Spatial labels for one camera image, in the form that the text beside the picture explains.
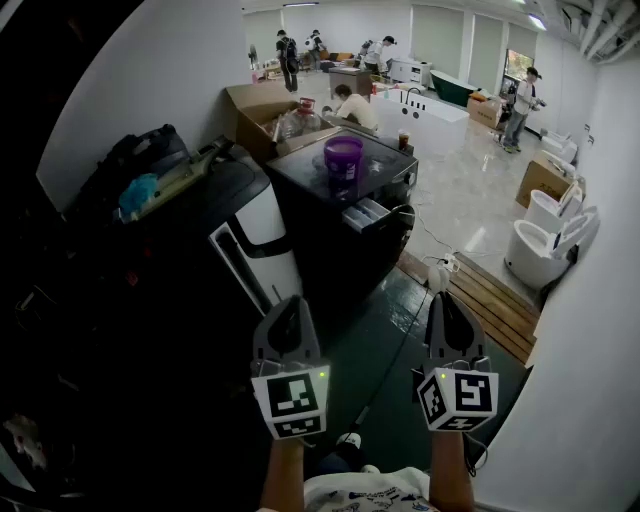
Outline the white detergent drawer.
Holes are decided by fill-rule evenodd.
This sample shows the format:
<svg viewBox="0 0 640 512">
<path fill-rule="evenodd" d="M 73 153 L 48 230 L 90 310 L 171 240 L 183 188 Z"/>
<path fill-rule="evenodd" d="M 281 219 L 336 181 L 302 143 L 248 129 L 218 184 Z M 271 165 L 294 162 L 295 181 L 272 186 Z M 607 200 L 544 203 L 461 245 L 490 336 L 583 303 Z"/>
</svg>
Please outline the white detergent drawer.
<svg viewBox="0 0 640 512">
<path fill-rule="evenodd" d="M 360 234 L 382 227 L 390 215 L 390 210 L 370 198 L 361 199 L 341 214 L 342 221 Z"/>
</svg>

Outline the green bathtub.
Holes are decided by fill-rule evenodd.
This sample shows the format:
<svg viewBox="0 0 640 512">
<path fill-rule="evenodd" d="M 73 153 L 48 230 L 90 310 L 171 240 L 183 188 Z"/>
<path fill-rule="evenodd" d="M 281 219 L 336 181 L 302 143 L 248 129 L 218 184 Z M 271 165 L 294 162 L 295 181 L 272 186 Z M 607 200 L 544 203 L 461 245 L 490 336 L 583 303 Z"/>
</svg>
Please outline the green bathtub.
<svg viewBox="0 0 640 512">
<path fill-rule="evenodd" d="M 479 90 L 478 87 L 460 81 L 442 71 L 430 72 L 433 88 L 438 97 L 448 103 L 466 108 L 469 96 Z"/>
</svg>

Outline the white toilet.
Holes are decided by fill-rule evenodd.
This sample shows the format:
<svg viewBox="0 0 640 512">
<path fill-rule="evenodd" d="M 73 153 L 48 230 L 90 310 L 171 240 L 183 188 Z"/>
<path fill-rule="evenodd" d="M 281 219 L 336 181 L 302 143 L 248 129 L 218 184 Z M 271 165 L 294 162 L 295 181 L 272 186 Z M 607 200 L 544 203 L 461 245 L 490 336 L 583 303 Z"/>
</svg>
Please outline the white toilet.
<svg viewBox="0 0 640 512">
<path fill-rule="evenodd" d="M 577 181 L 569 186 L 558 201 L 541 190 L 532 190 L 524 220 L 546 232 L 557 233 L 581 211 L 583 200 L 584 193 Z"/>
<path fill-rule="evenodd" d="M 570 133 L 560 135 L 556 132 L 547 131 L 541 135 L 542 149 L 572 164 L 578 152 L 578 145 L 573 141 Z"/>
<path fill-rule="evenodd" d="M 557 233 L 517 220 L 504 257 L 507 269 L 530 289 L 540 291 L 575 264 L 580 244 L 599 226 L 595 206 L 572 217 Z"/>
</svg>

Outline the person's left forearm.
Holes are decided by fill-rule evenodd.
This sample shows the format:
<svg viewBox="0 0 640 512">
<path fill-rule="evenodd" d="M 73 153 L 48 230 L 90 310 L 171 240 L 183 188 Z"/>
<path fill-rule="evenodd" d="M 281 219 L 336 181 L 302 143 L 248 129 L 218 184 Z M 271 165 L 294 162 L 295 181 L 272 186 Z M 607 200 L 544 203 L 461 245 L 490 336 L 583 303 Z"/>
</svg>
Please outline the person's left forearm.
<svg viewBox="0 0 640 512">
<path fill-rule="evenodd" d="M 272 442 L 260 509 L 304 512 L 304 453 L 301 438 Z"/>
</svg>

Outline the person's white printed shirt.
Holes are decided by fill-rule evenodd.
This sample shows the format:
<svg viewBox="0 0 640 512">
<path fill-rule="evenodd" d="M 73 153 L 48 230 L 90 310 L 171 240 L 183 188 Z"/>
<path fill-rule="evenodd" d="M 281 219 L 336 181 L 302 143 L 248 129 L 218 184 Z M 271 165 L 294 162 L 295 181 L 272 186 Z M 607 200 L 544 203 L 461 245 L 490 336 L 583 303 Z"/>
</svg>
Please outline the person's white printed shirt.
<svg viewBox="0 0 640 512">
<path fill-rule="evenodd" d="M 304 484 L 304 511 L 440 512 L 428 500 L 429 484 L 430 477 L 414 467 L 317 476 Z"/>
</svg>

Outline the black white rounded machine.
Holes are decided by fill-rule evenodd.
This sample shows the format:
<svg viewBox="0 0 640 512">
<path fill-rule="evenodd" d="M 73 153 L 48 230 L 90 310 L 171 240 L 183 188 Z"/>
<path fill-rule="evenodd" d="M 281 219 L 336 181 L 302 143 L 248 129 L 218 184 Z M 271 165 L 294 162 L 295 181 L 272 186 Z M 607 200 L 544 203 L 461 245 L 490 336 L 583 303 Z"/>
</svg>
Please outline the black white rounded machine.
<svg viewBox="0 0 640 512">
<path fill-rule="evenodd" d="M 197 183 L 200 225 L 237 285 L 266 315 L 302 293 L 302 282 L 268 175 L 240 147 L 190 165 Z"/>
</svg>

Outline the purple powder tub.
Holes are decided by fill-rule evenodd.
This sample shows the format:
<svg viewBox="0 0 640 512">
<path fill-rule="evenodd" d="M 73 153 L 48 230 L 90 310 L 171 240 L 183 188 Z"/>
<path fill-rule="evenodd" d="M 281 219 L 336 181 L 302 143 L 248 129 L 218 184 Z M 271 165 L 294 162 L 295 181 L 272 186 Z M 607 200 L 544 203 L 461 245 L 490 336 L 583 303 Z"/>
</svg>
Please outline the purple powder tub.
<svg viewBox="0 0 640 512">
<path fill-rule="evenodd" d="M 326 154 L 323 150 L 323 155 L 331 196 L 341 198 L 359 179 L 364 150 L 358 155 Z"/>
</svg>

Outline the white ceiling pipes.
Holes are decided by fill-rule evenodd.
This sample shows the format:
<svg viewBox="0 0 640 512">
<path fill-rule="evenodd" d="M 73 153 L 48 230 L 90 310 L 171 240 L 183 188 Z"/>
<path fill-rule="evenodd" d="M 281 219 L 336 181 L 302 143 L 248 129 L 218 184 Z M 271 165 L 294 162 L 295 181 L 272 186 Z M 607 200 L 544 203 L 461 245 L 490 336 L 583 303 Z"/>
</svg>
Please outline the white ceiling pipes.
<svg viewBox="0 0 640 512">
<path fill-rule="evenodd" d="M 553 32 L 586 60 L 607 65 L 640 51 L 640 0 L 549 0 Z"/>
</svg>

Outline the white crumpled cloth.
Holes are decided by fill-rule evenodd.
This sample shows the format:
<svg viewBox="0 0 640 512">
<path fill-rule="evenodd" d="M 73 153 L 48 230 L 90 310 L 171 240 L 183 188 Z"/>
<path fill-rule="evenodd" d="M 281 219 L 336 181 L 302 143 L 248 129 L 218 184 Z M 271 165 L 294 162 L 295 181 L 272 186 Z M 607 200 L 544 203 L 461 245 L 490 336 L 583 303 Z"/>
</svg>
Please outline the white crumpled cloth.
<svg viewBox="0 0 640 512">
<path fill-rule="evenodd" d="M 20 414 L 14 414 L 3 422 L 3 427 L 13 436 L 16 451 L 26 455 L 33 468 L 47 469 L 47 455 L 39 427 L 34 420 Z"/>
</svg>

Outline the brown cardboard box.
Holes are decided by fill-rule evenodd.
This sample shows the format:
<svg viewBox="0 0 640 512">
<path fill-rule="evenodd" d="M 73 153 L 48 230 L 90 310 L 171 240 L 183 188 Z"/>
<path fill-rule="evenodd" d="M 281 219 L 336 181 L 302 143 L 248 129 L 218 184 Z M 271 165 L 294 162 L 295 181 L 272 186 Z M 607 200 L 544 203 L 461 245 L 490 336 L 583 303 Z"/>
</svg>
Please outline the brown cardboard box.
<svg viewBox="0 0 640 512">
<path fill-rule="evenodd" d="M 479 101 L 470 96 L 467 103 L 467 112 L 472 120 L 495 129 L 503 112 L 503 103 L 500 99 Z"/>
<path fill-rule="evenodd" d="M 515 201 L 524 208 L 528 208 L 533 190 L 542 191 L 559 201 L 573 181 L 572 176 L 565 175 L 550 162 L 531 160 L 516 193 Z"/>
</svg>

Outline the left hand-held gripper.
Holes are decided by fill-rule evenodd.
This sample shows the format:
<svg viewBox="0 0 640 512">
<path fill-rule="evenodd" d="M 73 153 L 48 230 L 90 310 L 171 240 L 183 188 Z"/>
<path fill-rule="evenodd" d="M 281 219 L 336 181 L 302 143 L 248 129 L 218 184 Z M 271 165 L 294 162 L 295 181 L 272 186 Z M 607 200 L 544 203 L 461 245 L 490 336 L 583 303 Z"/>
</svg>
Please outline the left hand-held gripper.
<svg viewBox="0 0 640 512">
<path fill-rule="evenodd" d="M 331 367 L 327 360 L 307 364 L 281 361 L 300 345 L 306 359 L 321 357 L 307 301 L 298 295 L 274 306 L 253 335 L 254 397 L 275 440 L 304 438 L 327 427 Z"/>
</svg>

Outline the white cabinet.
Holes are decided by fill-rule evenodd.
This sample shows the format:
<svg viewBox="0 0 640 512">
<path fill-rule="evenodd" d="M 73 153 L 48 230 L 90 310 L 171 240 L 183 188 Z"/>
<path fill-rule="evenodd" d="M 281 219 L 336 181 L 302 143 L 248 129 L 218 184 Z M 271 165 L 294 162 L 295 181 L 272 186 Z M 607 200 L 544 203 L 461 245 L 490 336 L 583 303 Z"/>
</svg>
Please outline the white cabinet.
<svg viewBox="0 0 640 512">
<path fill-rule="evenodd" d="M 390 61 L 388 76 L 395 82 L 414 83 L 429 88 L 431 68 L 430 62 L 395 58 Z"/>
</svg>

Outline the wooden cabinet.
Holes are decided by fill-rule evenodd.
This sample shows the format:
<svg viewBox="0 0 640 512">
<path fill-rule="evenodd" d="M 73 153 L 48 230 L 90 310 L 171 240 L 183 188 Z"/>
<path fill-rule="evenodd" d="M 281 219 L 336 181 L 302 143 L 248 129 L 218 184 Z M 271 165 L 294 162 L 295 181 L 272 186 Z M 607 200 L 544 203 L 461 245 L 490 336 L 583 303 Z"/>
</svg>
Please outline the wooden cabinet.
<svg viewBox="0 0 640 512">
<path fill-rule="evenodd" d="M 335 97 L 335 88 L 347 85 L 353 93 L 360 94 L 366 99 L 372 92 L 371 71 L 352 67 L 333 67 L 328 70 L 331 99 Z"/>
</svg>

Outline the person's right forearm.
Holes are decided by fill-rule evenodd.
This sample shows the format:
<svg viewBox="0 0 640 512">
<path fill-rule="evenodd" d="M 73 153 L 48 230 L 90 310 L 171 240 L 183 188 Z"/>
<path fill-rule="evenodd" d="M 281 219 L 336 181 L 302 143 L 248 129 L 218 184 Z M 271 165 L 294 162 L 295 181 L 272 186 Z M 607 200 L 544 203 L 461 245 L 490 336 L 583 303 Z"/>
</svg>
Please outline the person's right forearm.
<svg viewBox="0 0 640 512">
<path fill-rule="evenodd" d="M 459 432 L 433 432 L 431 442 L 429 502 L 440 512 L 474 512 L 463 435 Z"/>
</svg>

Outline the clear water jug red cap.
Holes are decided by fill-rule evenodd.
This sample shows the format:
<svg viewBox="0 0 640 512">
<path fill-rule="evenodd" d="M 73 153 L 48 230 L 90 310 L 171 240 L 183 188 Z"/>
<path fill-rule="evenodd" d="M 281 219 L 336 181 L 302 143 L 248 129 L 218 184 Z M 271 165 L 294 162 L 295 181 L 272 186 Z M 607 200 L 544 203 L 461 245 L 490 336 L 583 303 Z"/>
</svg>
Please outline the clear water jug red cap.
<svg viewBox="0 0 640 512">
<path fill-rule="evenodd" d="M 282 143 L 287 139 L 319 131 L 321 117 L 314 112 L 314 107 L 314 99 L 301 98 L 296 109 L 281 114 L 274 127 L 273 141 Z"/>
</svg>

